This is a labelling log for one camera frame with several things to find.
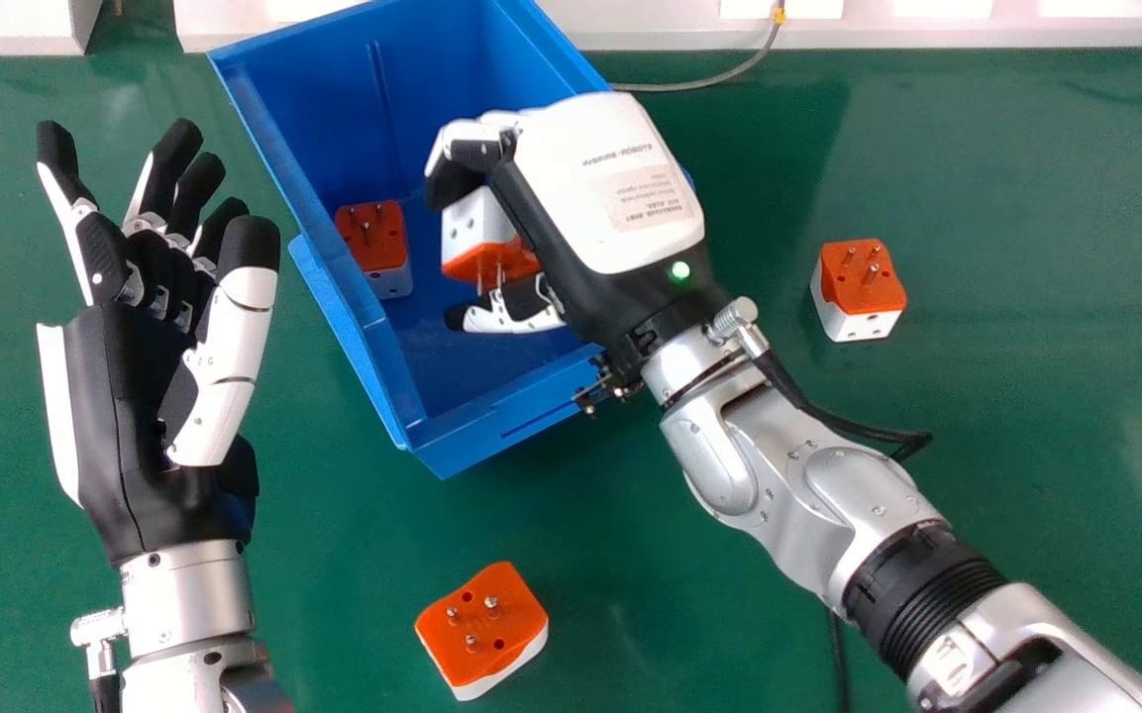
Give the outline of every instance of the black cable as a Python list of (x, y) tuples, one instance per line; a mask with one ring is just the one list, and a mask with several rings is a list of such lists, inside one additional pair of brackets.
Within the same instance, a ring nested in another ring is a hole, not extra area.
[(827, 610), (830, 620), (830, 650), (834, 650), (834, 696), (839, 713), (852, 713), (852, 687), (847, 684), (847, 655), (843, 650), (843, 619)]
[[(804, 396), (801, 384), (797, 384), (791, 375), (782, 367), (782, 361), (778, 354), (770, 349), (769, 352), (761, 353), (751, 360), (756, 369), (765, 375), (769, 383), (778, 390), (787, 401), (795, 404), (796, 409), (821, 420), (830, 430), (837, 430), (846, 434), (855, 434), (870, 439), (871, 441), (899, 442), (900, 448), (892, 452), (892, 459), (898, 464), (906, 462), (907, 457), (923, 450), (928, 442), (932, 442), (932, 432), (902, 432), (896, 428), (882, 428), (859, 424), (856, 420), (844, 419), (843, 416), (821, 409)], [(836, 710), (838, 713), (852, 713), (852, 687), (847, 676), (847, 654), (843, 647), (843, 619), (837, 617), (833, 610), (827, 610), (830, 624), (830, 649), (834, 654), (834, 695), (836, 695)]]

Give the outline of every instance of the green indicator light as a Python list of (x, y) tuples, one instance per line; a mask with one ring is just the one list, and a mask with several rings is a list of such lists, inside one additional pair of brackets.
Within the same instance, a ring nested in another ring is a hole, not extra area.
[(684, 261), (671, 263), (671, 266), (667, 270), (667, 274), (671, 275), (671, 279), (675, 281), (687, 280), (690, 279), (690, 264)]

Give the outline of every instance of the blue plastic bin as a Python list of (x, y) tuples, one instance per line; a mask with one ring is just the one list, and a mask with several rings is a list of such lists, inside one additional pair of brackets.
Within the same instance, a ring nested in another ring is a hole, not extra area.
[[(530, 0), (376, 0), (210, 54), (303, 234), (289, 254), (399, 448), (447, 479), (578, 409), (598, 346), (450, 333), (474, 288), (439, 271), (421, 169), (439, 127), (606, 89)], [(377, 301), (333, 226), (399, 199), (415, 288)]]

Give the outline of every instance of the orange and white plug adapter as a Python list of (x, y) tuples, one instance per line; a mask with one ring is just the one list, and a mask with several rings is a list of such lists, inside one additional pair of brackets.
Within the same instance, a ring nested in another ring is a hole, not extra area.
[(540, 271), (534, 253), (518, 238), (492, 191), (483, 185), (443, 210), (443, 274), (477, 285), (478, 294), (502, 280)]
[(378, 299), (412, 293), (412, 263), (408, 261), (407, 227), (399, 200), (337, 208), (337, 232)]
[(879, 240), (823, 245), (810, 290), (833, 342), (887, 337), (906, 311), (906, 288)]
[(544, 649), (548, 615), (517, 569), (496, 562), (421, 612), (416, 634), (457, 700), (473, 700)]

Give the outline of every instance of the metal wrist cylinder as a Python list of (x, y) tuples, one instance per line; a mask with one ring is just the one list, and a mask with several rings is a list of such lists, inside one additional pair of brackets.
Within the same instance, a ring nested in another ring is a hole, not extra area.
[(254, 628), (244, 547), (230, 538), (148, 552), (123, 563), (130, 657)]

